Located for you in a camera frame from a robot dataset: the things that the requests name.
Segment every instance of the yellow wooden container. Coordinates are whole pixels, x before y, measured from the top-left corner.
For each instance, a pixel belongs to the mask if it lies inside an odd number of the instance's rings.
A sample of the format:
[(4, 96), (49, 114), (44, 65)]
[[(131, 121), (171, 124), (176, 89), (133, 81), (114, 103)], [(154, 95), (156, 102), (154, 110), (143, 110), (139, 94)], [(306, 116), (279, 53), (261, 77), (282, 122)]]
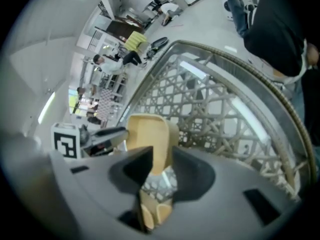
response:
[(128, 150), (153, 146), (152, 174), (159, 175), (172, 164), (172, 147), (179, 142), (179, 128), (176, 124), (156, 114), (132, 114), (127, 129)]

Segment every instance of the white floor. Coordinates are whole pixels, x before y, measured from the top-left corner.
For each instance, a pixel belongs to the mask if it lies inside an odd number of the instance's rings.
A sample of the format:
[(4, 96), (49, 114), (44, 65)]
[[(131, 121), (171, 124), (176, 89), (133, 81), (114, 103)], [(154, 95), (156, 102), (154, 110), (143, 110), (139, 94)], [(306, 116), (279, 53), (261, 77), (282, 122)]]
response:
[[(234, 22), (227, 19), (222, 0), (201, 0), (188, 7), (167, 26), (161, 26), (163, 18), (161, 16), (144, 34), (149, 43), (163, 37), (169, 38), (169, 44), (176, 40), (192, 41), (220, 49), (248, 62), (249, 53), (244, 47), (243, 39), (236, 32)], [(126, 71), (128, 83), (121, 101), (124, 107), (117, 118), (108, 122), (108, 127), (115, 126), (119, 115), (124, 112), (135, 90), (156, 61), (157, 58), (149, 62), (143, 70), (132, 67)]]

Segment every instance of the blue jeans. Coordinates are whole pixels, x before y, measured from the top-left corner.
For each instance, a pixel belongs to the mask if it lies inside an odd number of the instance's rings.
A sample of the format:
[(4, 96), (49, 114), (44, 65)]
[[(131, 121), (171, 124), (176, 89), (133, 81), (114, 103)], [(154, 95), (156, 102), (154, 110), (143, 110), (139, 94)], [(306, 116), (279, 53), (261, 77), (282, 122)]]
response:
[[(304, 100), (304, 93), (302, 89), (302, 82), (301, 79), (296, 82), (296, 87), (294, 90), (294, 94), (292, 96), (291, 103), (300, 117), (301, 121), (304, 123), (305, 122), (305, 100)], [(315, 164), (318, 168), (320, 168), (320, 146), (314, 146), (313, 147), (313, 154), (314, 154), (314, 159), (315, 159)]]
[(246, 13), (240, 0), (228, 0), (228, 5), (232, 13), (233, 22), (237, 33), (243, 38), (247, 31)]

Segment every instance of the glass tabletop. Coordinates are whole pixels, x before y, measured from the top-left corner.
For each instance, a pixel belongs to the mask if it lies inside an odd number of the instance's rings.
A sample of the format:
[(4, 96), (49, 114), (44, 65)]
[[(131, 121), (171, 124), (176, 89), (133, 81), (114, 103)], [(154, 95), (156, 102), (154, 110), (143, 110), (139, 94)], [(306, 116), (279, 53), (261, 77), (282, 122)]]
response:
[(244, 61), (176, 41), (142, 81), (119, 119), (160, 115), (179, 127), (179, 145), (257, 170), (292, 197), (315, 182), (309, 135), (280, 89)]

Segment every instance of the lattice pattern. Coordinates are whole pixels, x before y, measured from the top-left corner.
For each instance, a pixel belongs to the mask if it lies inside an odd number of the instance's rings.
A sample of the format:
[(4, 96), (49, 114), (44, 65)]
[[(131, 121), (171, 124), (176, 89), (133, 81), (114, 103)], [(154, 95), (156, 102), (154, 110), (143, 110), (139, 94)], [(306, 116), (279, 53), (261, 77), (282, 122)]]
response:
[(167, 118), (178, 125), (181, 146), (244, 162), (295, 196), (271, 137), (257, 136), (234, 105), (239, 98), (212, 76), (195, 75), (180, 66), (181, 61), (178, 57), (165, 65), (134, 113)]

